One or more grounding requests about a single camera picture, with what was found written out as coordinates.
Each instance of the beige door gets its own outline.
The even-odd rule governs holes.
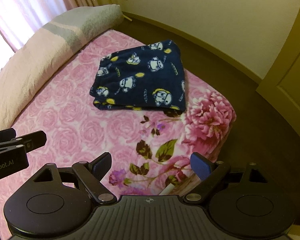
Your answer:
[[[257,92],[300,136],[300,9],[282,50]]]

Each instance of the metal screw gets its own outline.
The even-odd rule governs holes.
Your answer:
[[[199,201],[201,199],[201,196],[197,193],[191,193],[186,195],[186,199],[189,201]]]
[[[113,200],[113,198],[114,198],[114,196],[112,194],[109,194],[109,193],[103,193],[103,194],[100,194],[98,196],[98,199],[103,201],[103,202]]]

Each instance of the navy blue cartoon blanket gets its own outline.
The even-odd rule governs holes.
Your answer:
[[[90,95],[100,110],[184,112],[185,74],[178,46],[167,40],[103,57]]]

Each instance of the pink rose pattern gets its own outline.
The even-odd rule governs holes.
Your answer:
[[[187,110],[181,116],[169,110],[100,111],[93,106],[89,90],[100,59],[141,45],[120,32],[105,32],[64,64],[16,119],[17,136],[43,130],[48,140],[28,154],[27,169],[0,180],[2,239],[10,237],[5,201],[45,163],[69,167],[108,151],[113,165],[101,182],[119,197],[157,195],[169,183],[178,187],[193,174],[193,151],[216,160],[235,112],[228,100],[187,70]]]

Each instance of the dark floor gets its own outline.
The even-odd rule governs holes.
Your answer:
[[[218,159],[232,167],[258,163],[292,198],[300,225],[300,137],[255,91],[258,85],[209,51],[151,24],[125,20],[116,30],[145,44],[172,39],[179,46],[184,68],[222,93],[237,113]]]

